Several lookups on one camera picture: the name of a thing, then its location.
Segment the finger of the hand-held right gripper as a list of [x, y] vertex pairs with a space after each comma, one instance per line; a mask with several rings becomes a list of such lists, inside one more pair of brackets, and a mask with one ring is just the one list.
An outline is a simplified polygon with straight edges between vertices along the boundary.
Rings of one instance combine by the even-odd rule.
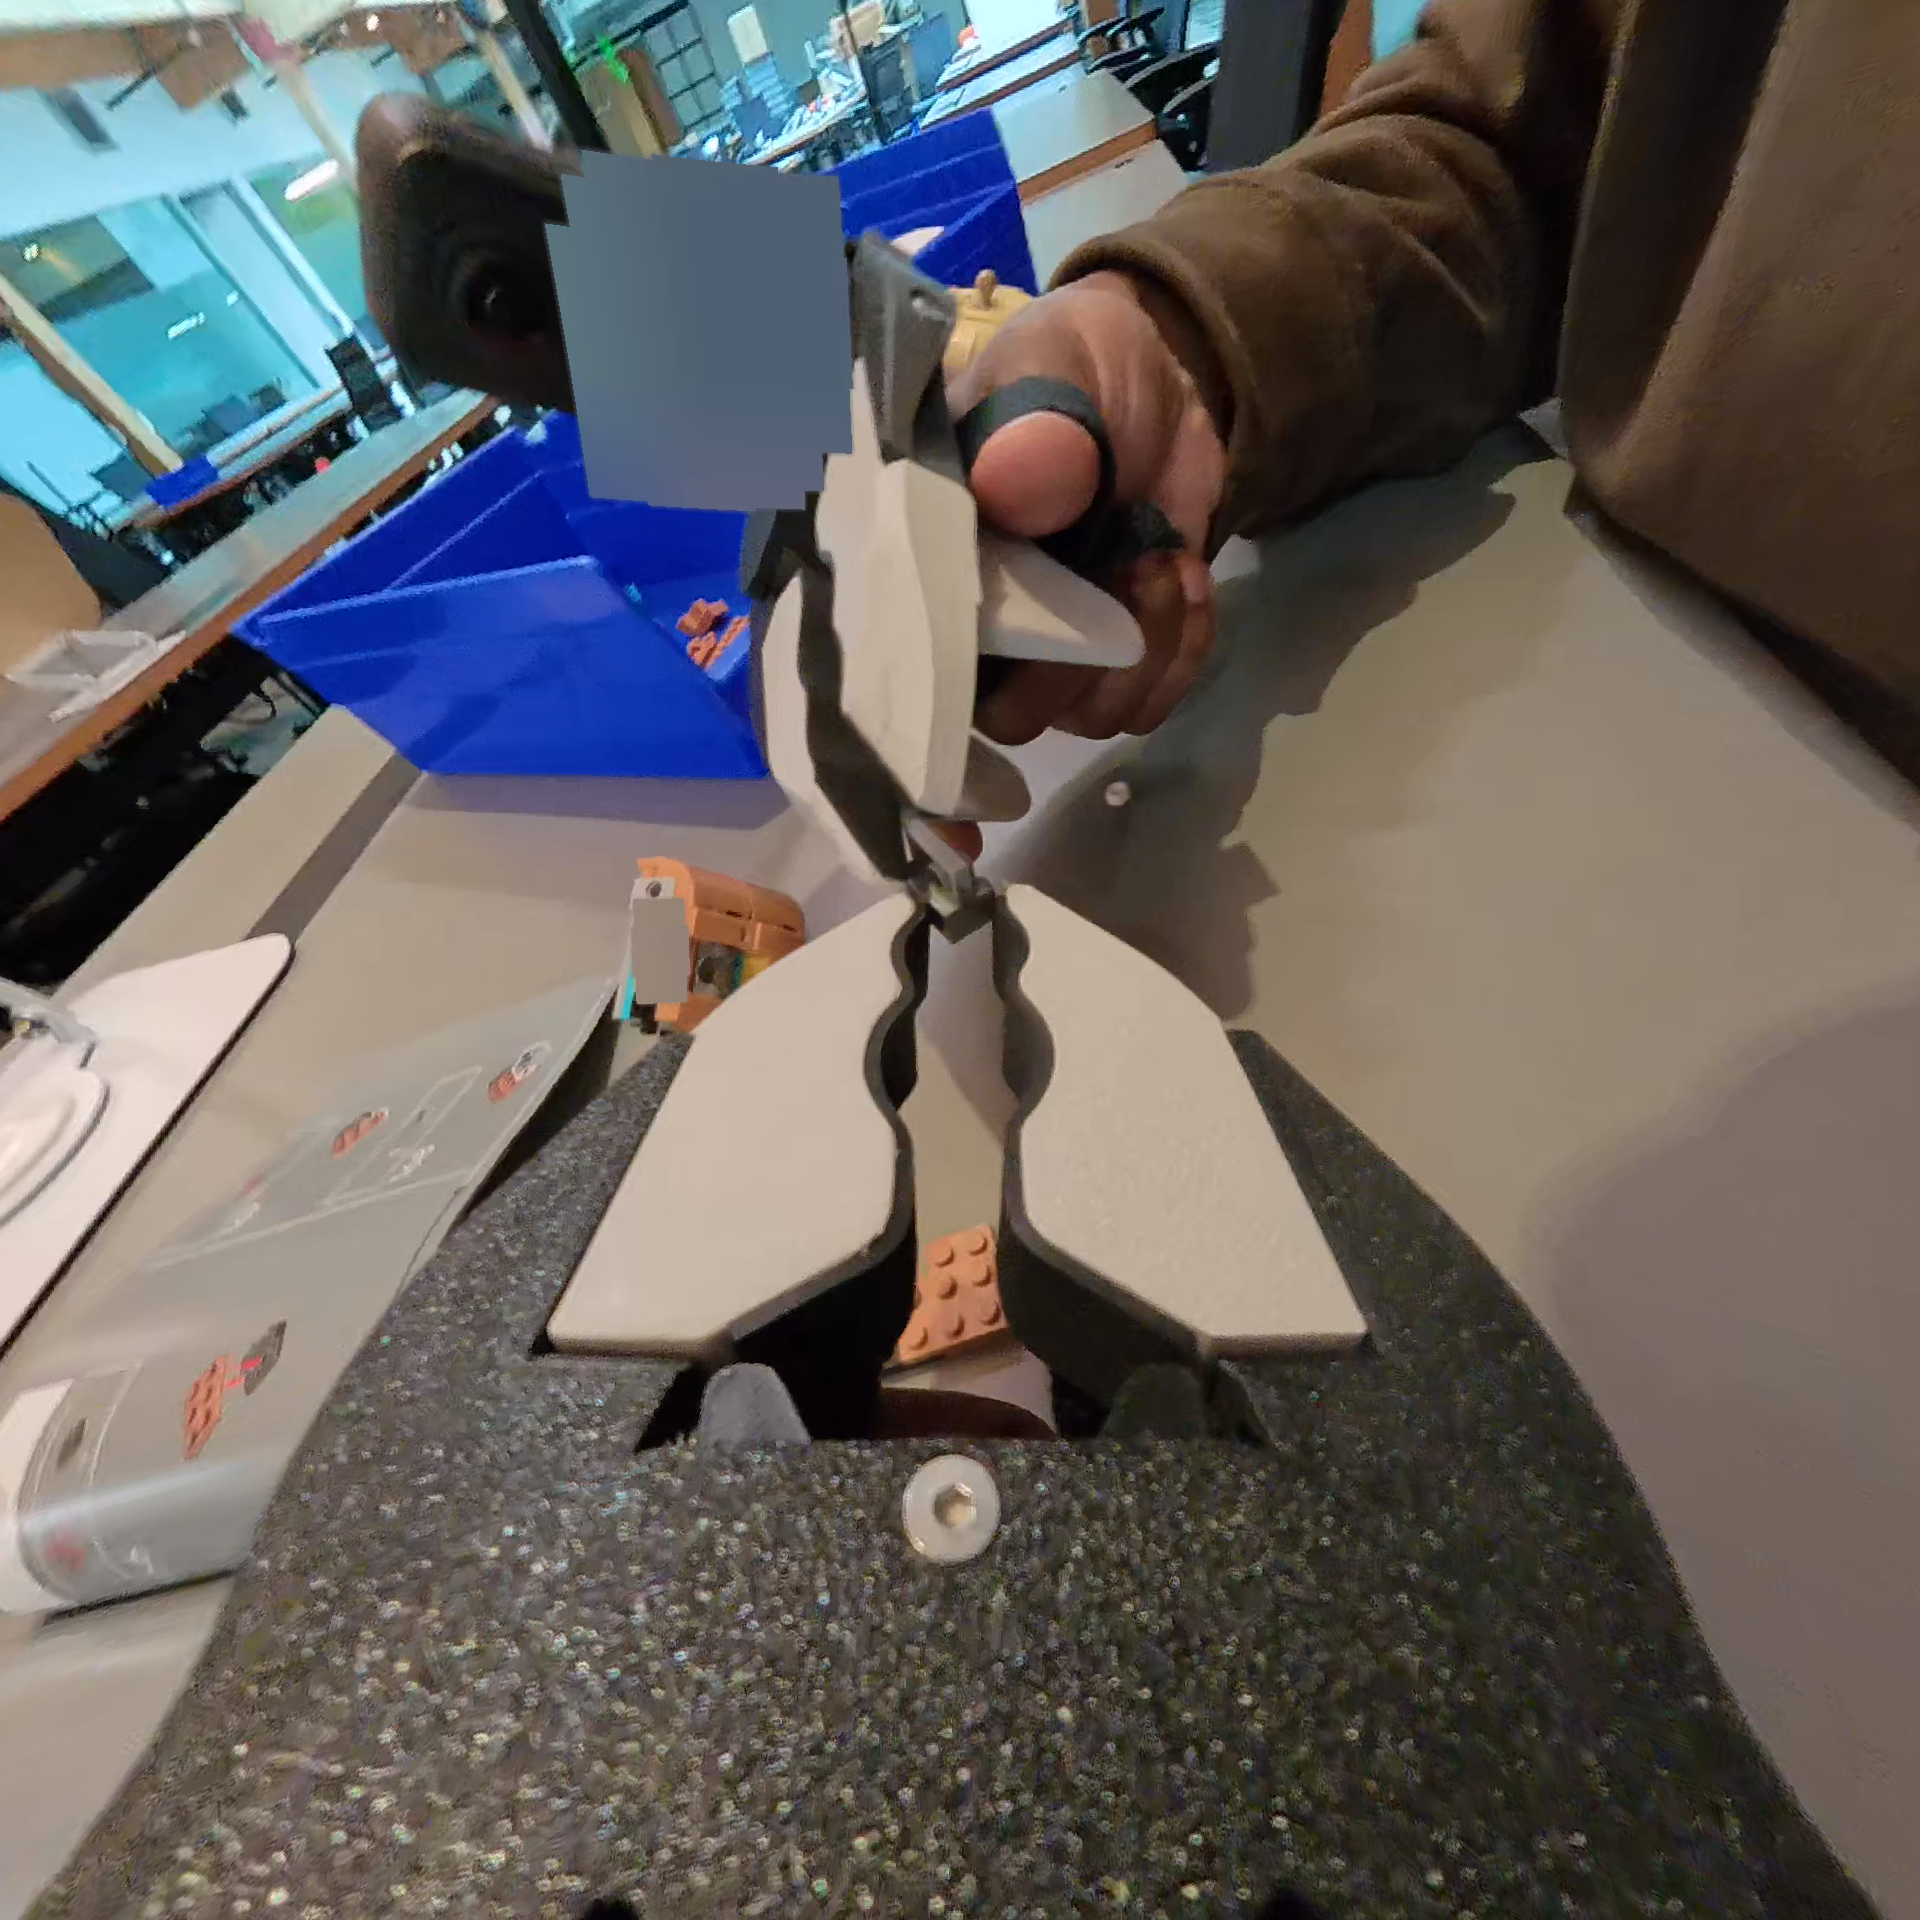
[[840, 707], [906, 800], [962, 808], [979, 661], [975, 502], [914, 461], [832, 455], [819, 502]]
[[760, 747], [786, 800], [869, 881], [907, 884], [900, 797], [840, 707], [832, 583], [790, 573], [760, 635]]

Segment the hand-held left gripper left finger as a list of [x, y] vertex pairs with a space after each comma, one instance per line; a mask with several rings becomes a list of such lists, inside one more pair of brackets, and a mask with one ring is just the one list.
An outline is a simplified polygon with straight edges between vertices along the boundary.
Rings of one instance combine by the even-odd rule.
[[546, 1337], [717, 1357], [906, 1237], [920, 907], [886, 895], [728, 997], [691, 1037]]

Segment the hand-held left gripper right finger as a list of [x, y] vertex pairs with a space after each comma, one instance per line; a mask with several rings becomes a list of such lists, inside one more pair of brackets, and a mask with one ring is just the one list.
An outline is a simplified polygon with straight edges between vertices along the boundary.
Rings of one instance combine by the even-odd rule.
[[1040, 1357], [1340, 1353], [1368, 1327], [1222, 1021], [1042, 889], [997, 903], [998, 1291]]

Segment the brown brick model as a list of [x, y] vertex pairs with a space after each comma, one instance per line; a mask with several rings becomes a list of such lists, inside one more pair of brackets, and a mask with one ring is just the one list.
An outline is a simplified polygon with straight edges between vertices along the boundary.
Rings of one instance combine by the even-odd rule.
[[647, 1033], [693, 1033], [806, 939], [790, 895], [670, 854], [645, 854], [611, 1015]]

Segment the brown brick plate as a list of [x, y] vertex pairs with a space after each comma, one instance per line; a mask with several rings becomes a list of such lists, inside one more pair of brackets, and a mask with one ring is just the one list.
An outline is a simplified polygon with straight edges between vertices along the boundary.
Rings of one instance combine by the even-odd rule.
[[894, 1349], [894, 1366], [918, 1369], [950, 1359], [1008, 1329], [997, 1230], [991, 1223], [975, 1223], [920, 1247], [914, 1301]]

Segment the grey desk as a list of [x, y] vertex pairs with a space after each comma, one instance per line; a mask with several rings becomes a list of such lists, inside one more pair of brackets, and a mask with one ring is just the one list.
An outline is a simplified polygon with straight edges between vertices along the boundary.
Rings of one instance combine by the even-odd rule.
[[1557, 377], [1284, 520], [1235, 1037], [1372, 1335], [1251, 1444], [642, 1449], [509, 1357], [629, 1071], [326, 1406], [46, 1915], [1916, 1915], [1916, 710], [1581, 484]]

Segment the person's right hand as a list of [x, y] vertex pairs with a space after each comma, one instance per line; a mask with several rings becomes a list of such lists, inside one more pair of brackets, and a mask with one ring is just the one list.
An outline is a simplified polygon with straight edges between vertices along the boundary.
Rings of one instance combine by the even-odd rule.
[[957, 416], [1021, 377], [1052, 377], [1087, 395], [1109, 437], [1116, 495], [1149, 500], [1183, 541], [1134, 565], [1114, 589], [1141, 628], [1138, 663], [1016, 663], [975, 697], [975, 726], [998, 745], [1024, 745], [1050, 728], [1083, 739], [1149, 733], [1210, 664], [1210, 526], [1228, 455], [1178, 344], [1196, 344], [1179, 303], [1144, 279], [1092, 272], [1027, 303], [948, 382]]

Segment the person's left hand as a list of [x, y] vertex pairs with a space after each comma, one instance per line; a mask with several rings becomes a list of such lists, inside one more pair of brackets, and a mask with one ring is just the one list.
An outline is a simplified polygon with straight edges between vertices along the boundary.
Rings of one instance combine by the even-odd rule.
[[979, 1396], [948, 1388], [890, 1382], [877, 1393], [870, 1437], [1047, 1443], [1061, 1435], [1050, 1419], [1015, 1401]]

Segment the black boom pole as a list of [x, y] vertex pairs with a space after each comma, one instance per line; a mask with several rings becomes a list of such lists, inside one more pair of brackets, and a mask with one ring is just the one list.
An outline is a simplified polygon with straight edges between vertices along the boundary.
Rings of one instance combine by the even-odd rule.
[[559, 45], [543, 3], [503, 3], [522, 45], [535, 63], [566, 144], [579, 152], [608, 152], [608, 140]]

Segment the tan brick figure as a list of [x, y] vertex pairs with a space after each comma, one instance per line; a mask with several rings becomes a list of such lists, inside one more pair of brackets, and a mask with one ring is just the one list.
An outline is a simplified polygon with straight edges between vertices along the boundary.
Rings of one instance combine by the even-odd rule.
[[941, 367], [944, 382], [952, 383], [975, 364], [1005, 323], [1034, 301], [1034, 294], [1015, 281], [1000, 281], [994, 270], [981, 270], [970, 283], [952, 286], [948, 293], [952, 319]]

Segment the grey instruction booklet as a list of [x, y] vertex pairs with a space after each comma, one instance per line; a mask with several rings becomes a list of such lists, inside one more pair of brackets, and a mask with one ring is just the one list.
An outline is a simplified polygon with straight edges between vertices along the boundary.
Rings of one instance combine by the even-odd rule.
[[30, 1332], [4, 1380], [7, 1615], [242, 1566], [350, 1355], [615, 997], [595, 971], [358, 1063], [240, 1187]]

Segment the plywood chair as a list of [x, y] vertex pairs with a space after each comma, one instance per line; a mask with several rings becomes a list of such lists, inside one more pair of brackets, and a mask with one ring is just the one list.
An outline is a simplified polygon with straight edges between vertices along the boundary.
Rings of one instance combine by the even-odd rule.
[[44, 643], [93, 632], [102, 604], [36, 508], [3, 494], [3, 679]]

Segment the clear plastic tray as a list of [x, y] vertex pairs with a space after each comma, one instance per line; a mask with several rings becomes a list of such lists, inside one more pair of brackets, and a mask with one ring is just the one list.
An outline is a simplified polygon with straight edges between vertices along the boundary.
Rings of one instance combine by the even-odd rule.
[[179, 631], [56, 631], [4, 671], [4, 683], [36, 699], [54, 726], [101, 708], [181, 643]]

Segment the white flat pad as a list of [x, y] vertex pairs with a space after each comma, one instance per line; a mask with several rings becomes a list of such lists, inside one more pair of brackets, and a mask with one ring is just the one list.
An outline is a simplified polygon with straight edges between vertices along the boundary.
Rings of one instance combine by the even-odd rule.
[[284, 981], [294, 944], [263, 933], [104, 979], [56, 1001], [96, 1028], [92, 1068], [108, 1085], [102, 1117], [78, 1156], [3, 1223], [3, 1339], [99, 1230], [118, 1193]]

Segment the clear plastic container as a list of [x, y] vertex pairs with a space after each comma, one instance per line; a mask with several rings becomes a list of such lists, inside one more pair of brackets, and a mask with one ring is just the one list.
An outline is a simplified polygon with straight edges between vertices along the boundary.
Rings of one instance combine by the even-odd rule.
[[3, 979], [3, 1223], [78, 1156], [99, 1127], [104, 1079], [92, 1068], [101, 1035], [79, 1015]]

